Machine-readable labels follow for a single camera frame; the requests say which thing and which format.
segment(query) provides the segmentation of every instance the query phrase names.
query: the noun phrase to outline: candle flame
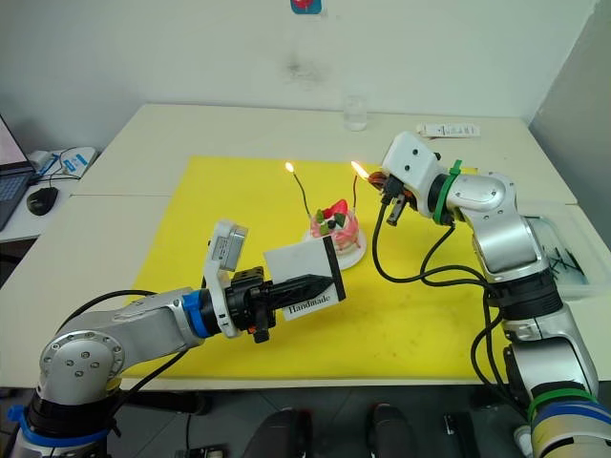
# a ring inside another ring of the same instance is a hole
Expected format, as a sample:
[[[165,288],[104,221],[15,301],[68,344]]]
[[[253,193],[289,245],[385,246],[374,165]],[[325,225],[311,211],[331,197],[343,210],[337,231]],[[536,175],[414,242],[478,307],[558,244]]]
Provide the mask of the candle flame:
[[[352,160],[350,164],[352,164],[352,168],[356,171],[359,177],[361,177],[362,179],[369,178],[369,174],[363,167],[361,167],[361,164],[354,160]]]

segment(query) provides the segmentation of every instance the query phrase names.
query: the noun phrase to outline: yellow mat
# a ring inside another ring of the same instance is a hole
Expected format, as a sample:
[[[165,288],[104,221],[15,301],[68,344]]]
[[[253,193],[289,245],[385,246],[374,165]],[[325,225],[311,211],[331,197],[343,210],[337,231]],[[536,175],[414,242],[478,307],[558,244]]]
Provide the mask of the yellow mat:
[[[312,212],[339,198],[352,201],[349,164],[295,162]],[[367,166],[376,170],[374,165]],[[383,280],[371,260],[370,241],[380,198],[365,181],[357,186],[357,217],[367,234],[366,256],[343,273],[348,298],[325,310],[278,325],[271,340],[250,336],[208,339],[167,370],[164,377],[237,379],[441,378],[474,379],[469,350],[483,326],[481,288],[431,288],[420,282]],[[200,285],[214,224],[233,219],[249,228],[238,269],[264,265],[263,251],[300,241],[308,227],[301,194],[284,162],[193,156],[172,198],[134,287],[167,291]],[[380,259],[394,276],[416,273],[445,228],[406,209],[398,227],[384,224]],[[463,263],[477,268],[471,231],[464,223],[435,254],[431,266]],[[464,277],[459,273],[438,278]],[[502,366],[502,334],[495,350]],[[483,351],[479,361],[484,364]],[[142,376],[159,361],[126,375]]]

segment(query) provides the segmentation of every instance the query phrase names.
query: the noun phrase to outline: laptop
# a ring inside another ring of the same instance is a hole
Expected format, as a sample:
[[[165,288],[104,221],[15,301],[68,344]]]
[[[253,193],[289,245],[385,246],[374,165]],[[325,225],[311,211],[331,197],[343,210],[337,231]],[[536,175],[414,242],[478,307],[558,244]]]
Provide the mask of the laptop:
[[[0,231],[26,194],[34,168],[0,116]]]

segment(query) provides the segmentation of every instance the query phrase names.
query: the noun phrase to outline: laptop screen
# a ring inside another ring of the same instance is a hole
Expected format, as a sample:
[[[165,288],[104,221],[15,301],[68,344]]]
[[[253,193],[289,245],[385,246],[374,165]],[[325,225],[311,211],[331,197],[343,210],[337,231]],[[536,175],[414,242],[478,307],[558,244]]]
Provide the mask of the laptop screen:
[[[0,172],[31,170],[32,166],[0,116]]]

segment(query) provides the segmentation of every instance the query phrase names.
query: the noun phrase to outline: green cable tie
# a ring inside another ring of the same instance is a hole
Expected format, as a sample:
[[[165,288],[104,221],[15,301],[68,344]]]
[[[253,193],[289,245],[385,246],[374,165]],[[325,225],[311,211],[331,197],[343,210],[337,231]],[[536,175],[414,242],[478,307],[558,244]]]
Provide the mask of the green cable tie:
[[[450,174],[443,182],[441,191],[439,191],[439,198],[437,198],[435,212],[432,214],[432,220],[437,224],[441,224],[441,213],[443,212],[443,207],[446,204],[446,198],[448,197],[452,183],[454,183],[456,177],[460,175],[460,164],[462,164],[462,160],[458,159],[450,169]]]
[[[540,406],[542,403],[550,401],[556,398],[565,398],[567,396],[585,398],[589,401],[597,403],[598,400],[592,394],[584,391],[583,389],[578,388],[562,388],[562,389],[554,389],[553,391],[547,391],[546,393],[539,394],[533,400],[533,402],[528,406],[528,421],[530,423],[533,422],[533,415],[535,414],[535,409]]]

